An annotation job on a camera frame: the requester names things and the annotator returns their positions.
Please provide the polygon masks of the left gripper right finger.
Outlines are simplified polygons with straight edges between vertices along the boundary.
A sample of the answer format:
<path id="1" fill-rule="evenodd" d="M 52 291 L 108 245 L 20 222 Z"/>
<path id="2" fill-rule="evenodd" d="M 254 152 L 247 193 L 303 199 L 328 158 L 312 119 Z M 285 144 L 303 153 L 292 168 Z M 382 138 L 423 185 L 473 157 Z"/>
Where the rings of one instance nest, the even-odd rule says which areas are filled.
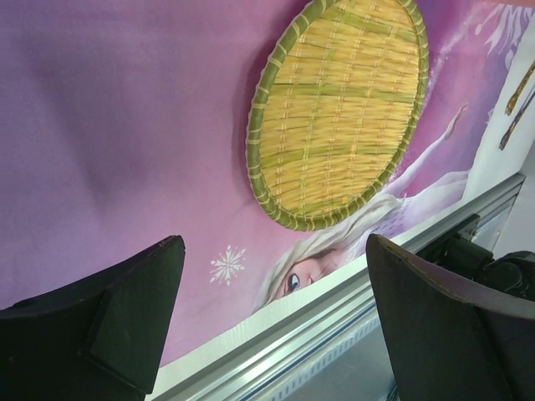
<path id="1" fill-rule="evenodd" d="M 379 236 L 366 259 L 403 400 L 532 400 L 534 303 Z"/>

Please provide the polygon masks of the yellow round woven coaster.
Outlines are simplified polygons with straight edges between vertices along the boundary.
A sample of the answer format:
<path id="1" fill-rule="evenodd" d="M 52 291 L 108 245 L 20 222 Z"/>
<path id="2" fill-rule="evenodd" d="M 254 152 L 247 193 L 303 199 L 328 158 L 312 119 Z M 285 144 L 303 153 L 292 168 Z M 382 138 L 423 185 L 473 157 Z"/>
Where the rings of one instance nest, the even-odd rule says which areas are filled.
<path id="1" fill-rule="evenodd" d="M 262 70 L 247 126 L 247 174 L 269 218 L 333 226 L 395 172 L 423 109 L 429 44 L 414 1 L 312 1 Z"/>

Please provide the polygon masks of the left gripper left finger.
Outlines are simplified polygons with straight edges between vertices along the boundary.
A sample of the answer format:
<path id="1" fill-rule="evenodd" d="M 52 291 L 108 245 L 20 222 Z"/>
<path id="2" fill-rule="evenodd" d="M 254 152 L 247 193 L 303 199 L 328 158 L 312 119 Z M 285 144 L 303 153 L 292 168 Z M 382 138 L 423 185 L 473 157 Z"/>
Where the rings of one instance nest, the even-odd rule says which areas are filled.
<path id="1" fill-rule="evenodd" d="M 143 400 L 155 387 L 186 255 L 169 236 L 1 311 L 3 400 Z"/>

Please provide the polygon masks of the gold fork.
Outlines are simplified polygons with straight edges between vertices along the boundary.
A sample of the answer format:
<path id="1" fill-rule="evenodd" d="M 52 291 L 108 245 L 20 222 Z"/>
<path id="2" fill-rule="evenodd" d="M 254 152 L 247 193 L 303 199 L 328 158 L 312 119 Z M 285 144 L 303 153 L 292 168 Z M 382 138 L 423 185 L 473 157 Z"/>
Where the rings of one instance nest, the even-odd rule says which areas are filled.
<path id="1" fill-rule="evenodd" d="M 534 70 L 535 70 L 535 61 L 533 61 L 531 63 L 531 65 L 528 68 L 527 72 L 522 77 L 522 80 L 520 81 L 519 85 L 517 86 L 517 88 L 513 92 L 511 98 L 508 100 L 506 108 L 505 108 L 505 114 L 506 115 L 510 115 L 512 113 L 512 111 L 514 110 L 514 108 L 515 108 L 515 106 L 517 104 L 517 101 L 518 101 L 522 91 L 526 87 L 529 79 L 531 78 Z"/>

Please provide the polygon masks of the purple Frozen placemat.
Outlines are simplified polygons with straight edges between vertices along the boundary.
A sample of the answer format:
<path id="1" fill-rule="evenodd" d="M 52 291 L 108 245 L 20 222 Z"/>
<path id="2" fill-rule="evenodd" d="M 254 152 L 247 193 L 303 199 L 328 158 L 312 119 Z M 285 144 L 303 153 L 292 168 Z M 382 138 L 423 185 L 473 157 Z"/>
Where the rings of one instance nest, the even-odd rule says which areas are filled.
<path id="1" fill-rule="evenodd" d="M 482 147 L 520 79 L 532 8 L 421 1 L 430 87 L 391 178 L 401 205 L 318 234 L 269 219 L 245 136 L 268 55 L 302 1 L 1 4 L 1 304 L 49 292 L 177 234 L 186 259 L 162 363 L 516 170 Z"/>

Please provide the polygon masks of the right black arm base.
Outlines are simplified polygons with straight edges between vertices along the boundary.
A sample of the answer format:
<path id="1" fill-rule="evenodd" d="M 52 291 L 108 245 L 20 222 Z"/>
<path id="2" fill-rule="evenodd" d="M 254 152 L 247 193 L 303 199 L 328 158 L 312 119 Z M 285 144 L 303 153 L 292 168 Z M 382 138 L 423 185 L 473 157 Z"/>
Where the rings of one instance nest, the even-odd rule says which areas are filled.
<path id="1" fill-rule="evenodd" d="M 534 253 L 514 251 L 495 258 L 473 238 L 480 216 L 473 214 L 436 238 L 419 256 L 485 287 L 534 300 Z"/>

